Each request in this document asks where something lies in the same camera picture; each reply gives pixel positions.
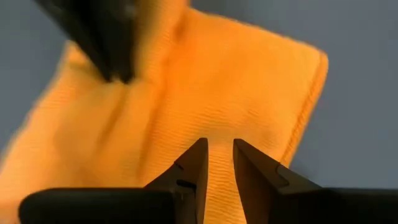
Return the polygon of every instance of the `cloth fold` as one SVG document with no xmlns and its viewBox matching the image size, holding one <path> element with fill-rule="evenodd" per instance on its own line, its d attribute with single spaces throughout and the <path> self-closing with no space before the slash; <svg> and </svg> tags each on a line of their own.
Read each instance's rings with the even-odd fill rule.
<svg viewBox="0 0 398 224">
<path fill-rule="evenodd" d="M 53 187 L 142 187 L 208 138 L 205 223 L 245 223 L 233 168 L 241 138 L 288 165 L 326 78 L 302 42 L 191 9 L 138 1 L 137 78 L 105 83 L 68 42 L 58 72 L 7 147 L 0 223 Z"/>
</svg>

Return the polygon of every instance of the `microfiber cloth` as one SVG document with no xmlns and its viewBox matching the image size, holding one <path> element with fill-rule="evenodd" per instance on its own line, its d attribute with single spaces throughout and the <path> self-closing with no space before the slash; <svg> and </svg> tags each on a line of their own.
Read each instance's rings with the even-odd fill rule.
<svg viewBox="0 0 398 224">
<path fill-rule="evenodd" d="M 324 84 L 326 55 L 189 7 L 138 1 L 136 78 L 107 83 L 68 42 L 58 72 L 10 141 L 0 223 L 54 187 L 143 187 L 208 139 L 205 223 L 245 223 L 233 139 L 287 166 Z"/>
</svg>

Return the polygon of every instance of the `gray backdrop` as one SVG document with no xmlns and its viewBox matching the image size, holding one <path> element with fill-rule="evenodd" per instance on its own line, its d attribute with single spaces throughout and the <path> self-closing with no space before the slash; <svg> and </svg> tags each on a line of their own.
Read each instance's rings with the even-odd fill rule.
<svg viewBox="0 0 398 224">
<path fill-rule="evenodd" d="M 396 0 L 195 0 L 326 51 L 328 80 L 292 164 L 316 183 L 398 188 Z M 30 0 L 0 1 L 0 146 L 54 73 L 65 37 Z"/>
</svg>

